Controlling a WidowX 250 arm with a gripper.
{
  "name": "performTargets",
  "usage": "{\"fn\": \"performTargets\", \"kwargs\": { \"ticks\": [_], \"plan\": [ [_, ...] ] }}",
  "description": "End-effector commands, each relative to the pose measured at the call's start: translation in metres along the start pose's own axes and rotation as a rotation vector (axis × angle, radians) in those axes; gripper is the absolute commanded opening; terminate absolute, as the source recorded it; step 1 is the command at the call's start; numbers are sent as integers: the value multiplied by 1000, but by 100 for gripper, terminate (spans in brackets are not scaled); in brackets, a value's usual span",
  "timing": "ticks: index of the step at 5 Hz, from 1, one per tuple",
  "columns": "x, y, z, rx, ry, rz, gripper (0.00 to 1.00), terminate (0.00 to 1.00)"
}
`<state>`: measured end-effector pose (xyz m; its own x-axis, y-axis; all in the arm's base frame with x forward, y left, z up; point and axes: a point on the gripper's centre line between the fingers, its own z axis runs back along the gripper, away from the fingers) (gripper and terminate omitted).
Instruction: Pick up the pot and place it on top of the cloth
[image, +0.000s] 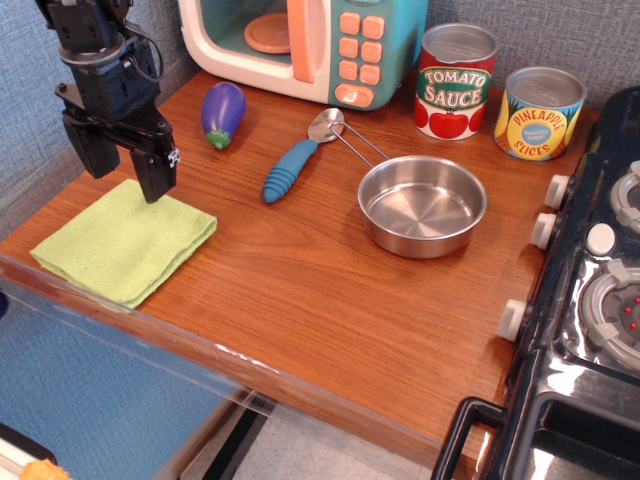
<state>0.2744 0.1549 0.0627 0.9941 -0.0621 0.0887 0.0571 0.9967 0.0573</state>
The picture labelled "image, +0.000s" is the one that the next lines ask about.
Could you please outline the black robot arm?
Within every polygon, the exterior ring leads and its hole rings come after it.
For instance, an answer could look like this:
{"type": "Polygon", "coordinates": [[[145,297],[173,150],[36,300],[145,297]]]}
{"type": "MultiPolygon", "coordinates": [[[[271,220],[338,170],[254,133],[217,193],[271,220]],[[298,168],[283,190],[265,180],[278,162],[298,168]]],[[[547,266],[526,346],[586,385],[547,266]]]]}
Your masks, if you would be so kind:
{"type": "Polygon", "coordinates": [[[155,43],[126,16],[129,1],[40,1],[59,55],[73,75],[56,95],[63,124],[87,172],[100,179],[129,151],[144,198],[154,203],[176,184],[180,155],[156,100],[163,74],[155,43]]]}

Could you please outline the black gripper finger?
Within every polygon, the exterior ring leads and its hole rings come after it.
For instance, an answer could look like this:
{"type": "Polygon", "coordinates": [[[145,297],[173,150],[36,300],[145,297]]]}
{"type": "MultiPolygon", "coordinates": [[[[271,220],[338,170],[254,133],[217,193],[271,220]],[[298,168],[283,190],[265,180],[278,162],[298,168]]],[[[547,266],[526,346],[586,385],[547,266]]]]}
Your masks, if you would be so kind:
{"type": "Polygon", "coordinates": [[[63,116],[63,124],[82,164],[94,179],[100,179],[118,167],[120,156],[116,146],[93,124],[78,122],[69,115],[63,116]]]}
{"type": "Polygon", "coordinates": [[[174,149],[166,155],[134,150],[131,158],[139,185],[147,203],[154,203],[177,183],[180,153],[174,149]]]}

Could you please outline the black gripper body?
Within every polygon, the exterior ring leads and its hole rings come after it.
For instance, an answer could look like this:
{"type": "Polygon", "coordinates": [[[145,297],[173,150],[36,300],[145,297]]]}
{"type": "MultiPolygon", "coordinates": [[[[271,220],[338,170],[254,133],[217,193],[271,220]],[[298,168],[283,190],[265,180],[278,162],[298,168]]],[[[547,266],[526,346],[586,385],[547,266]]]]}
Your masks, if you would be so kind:
{"type": "Polygon", "coordinates": [[[56,88],[63,116],[93,124],[116,148],[173,149],[172,128],[156,106],[162,61],[152,40],[140,33],[67,39],[59,54],[74,79],[56,88]]]}

